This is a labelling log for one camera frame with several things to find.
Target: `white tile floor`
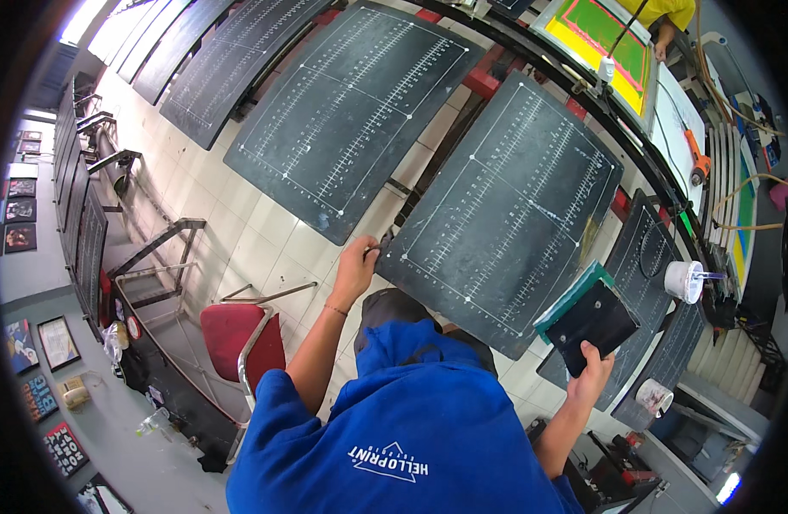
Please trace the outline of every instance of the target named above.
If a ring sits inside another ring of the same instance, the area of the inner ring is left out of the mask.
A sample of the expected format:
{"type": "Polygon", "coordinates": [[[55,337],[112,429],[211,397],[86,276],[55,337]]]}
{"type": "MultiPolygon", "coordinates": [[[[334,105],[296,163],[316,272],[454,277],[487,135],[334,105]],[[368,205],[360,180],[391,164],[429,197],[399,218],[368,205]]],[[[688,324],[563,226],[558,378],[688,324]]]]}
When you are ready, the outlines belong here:
{"type": "MultiPolygon", "coordinates": [[[[399,0],[384,3],[411,12],[415,7],[399,0]]],[[[491,46],[490,39],[449,22],[442,20],[440,25],[449,26],[474,44],[491,46]]],[[[319,284],[274,303],[279,311],[289,361],[330,293],[341,248],[261,194],[223,163],[223,156],[239,129],[237,123],[229,121],[211,151],[206,151],[162,118],[158,107],[148,105],[113,72],[105,72],[97,92],[104,98],[103,108],[112,111],[117,118],[120,146],[138,149],[144,154],[142,165],[135,170],[139,187],[174,219],[190,216],[208,221],[192,253],[197,267],[187,275],[185,305],[189,314],[196,316],[213,301],[247,283],[253,286],[248,293],[254,295],[277,293],[310,281],[319,284]]],[[[394,171],[395,179],[408,187],[413,186],[469,96],[466,87],[459,87],[451,95],[394,171]]],[[[566,96],[560,93],[557,98],[565,101],[566,96]]],[[[134,189],[130,192],[130,203],[134,206],[131,215],[147,230],[145,236],[149,237],[162,221],[155,221],[157,215],[152,205],[141,194],[134,194],[134,189]]],[[[382,189],[350,240],[363,233],[380,237],[403,203],[404,199],[397,192],[382,189]]],[[[608,217],[599,227],[588,254],[590,258],[605,261],[621,225],[615,216],[608,217]]],[[[176,262],[183,247],[177,239],[170,242],[165,250],[168,259],[176,262]]],[[[388,281],[375,275],[367,294],[386,287],[390,287],[388,281]]],[[[364,295],[352,307],[339,340],[334,373],[320,412],[323,419],[327,419],[342,385],[357,377],[351,343],[358,331],[363,299],[364,295]]],[[[535,371],[549,351],[551,347],[538,338],[517,362],[494,354],[500,382],[524,425],[538,415],[552,416],[564,402],[565,392],[540,378],[535,371]]],[[[607,438],[627,432],[624,425],[597,411],[592,416],[592,424],[595,431],[607,438]]]]}

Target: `yellow shirt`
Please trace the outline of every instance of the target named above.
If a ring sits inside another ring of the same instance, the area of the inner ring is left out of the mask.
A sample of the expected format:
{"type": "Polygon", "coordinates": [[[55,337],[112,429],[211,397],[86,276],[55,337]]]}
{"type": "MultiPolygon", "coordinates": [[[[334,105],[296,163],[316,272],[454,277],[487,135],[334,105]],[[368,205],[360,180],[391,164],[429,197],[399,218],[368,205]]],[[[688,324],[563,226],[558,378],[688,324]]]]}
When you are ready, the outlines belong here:
{"type": "MultiPolygon", "coordinates": [[[[634,14],[642,0],[617,0],[617,2],[634,14]]],[[[648,0],[636,19],[647,29],[657,18],[667,14],[678,29],[685,30],[694,17],[695,8],[694,0],[648,0]]]]}

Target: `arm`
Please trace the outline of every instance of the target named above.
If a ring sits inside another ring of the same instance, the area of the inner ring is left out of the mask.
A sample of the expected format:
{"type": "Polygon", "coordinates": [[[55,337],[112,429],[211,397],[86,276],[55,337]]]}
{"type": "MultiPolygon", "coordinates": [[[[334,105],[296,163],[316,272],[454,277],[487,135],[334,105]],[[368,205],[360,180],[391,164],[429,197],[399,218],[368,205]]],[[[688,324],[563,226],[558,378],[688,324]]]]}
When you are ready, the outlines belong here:
{"type": "Polygon", "coordinates": [[[674,30],[674,23],[668,17],[659,26],[659,34],[654,44],[654,57],[659,63],[665,62],[665,51],[668,48],[668,43],[674,40],[674,30]]]}
{"type": "Polygon", "coordinates": [[[349,244],[339,256],[334,289],[311,331],[285,369],[306,409],[313,415],[317,414],[326,397],[328,382],[334,370],[339,334],[347,313],[371,284],[374,263],[380,251],[368,252],[364,260],[363,253],[375,244],[377,240],[372,236],[363,236],[349,244]]]}
{"type": "Polygon", "coordinates": [[[533,444],[533,453],[543,466],[545,475],[551,479],[563,474],[568,452],[588,423],[591,409],[605,387],[614,365],[614,352],[605,359],[600,359],[599,350],[588,341],[582,342],[581,349],[588,365],[582,375],[572,378],[568,383],[565,403],[533,444]]]}

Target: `pink object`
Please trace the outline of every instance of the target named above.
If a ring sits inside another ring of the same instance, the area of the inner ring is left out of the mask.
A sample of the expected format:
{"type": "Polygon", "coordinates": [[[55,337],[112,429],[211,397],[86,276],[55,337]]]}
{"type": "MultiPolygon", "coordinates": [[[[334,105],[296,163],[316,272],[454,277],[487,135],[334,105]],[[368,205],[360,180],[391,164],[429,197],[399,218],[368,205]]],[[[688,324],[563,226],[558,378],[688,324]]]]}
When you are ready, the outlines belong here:
{"type": "Polygon", "coordinates": [[[768,193],[770,200],[774,202],[777,211],[785,210],[785,200],[788,199],[788,186],[785,184],[777,184],[770,189],[768,193]]]}

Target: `hand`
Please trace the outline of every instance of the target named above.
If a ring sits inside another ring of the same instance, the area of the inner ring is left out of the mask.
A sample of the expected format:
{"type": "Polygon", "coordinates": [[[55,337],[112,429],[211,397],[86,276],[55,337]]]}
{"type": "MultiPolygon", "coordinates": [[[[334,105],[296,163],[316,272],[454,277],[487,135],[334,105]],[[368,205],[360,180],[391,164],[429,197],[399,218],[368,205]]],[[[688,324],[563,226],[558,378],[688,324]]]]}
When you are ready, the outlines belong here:
{"type": "Polygon", "coordinates": [[[614,352],[606,355],[605,359],[600,359],[599,349],[588,341],[583,341],[580,349],[588,364],[578,378],[572,378],[568,382],[568,400],[587,407],[590,411],[599,399],[599,394],[605,387],[608,377],[611,376],[611,368],[614,367],[614,352]]]}
{"type": "Polygon", "coordinates": [[[654,45],[654,57],[656,57],[657,63],[664,63],[665,62],[665,47],[667,45],[662,43],[656,43],[654,45]]]}
{"type": "Polygon", "coordinates": [[[357,238],[347,245],[339,255],[337,278],[334,290],[328,297],[328,304],[344,310],[346,313],[357,301],[359,295],[364,293],[371,285],[374,276],[374,263],[380,255],[379,250],[372,250],[363,259],[363,253],[368,247],[379,244],[373,236],[365,235],[357,238]]]}

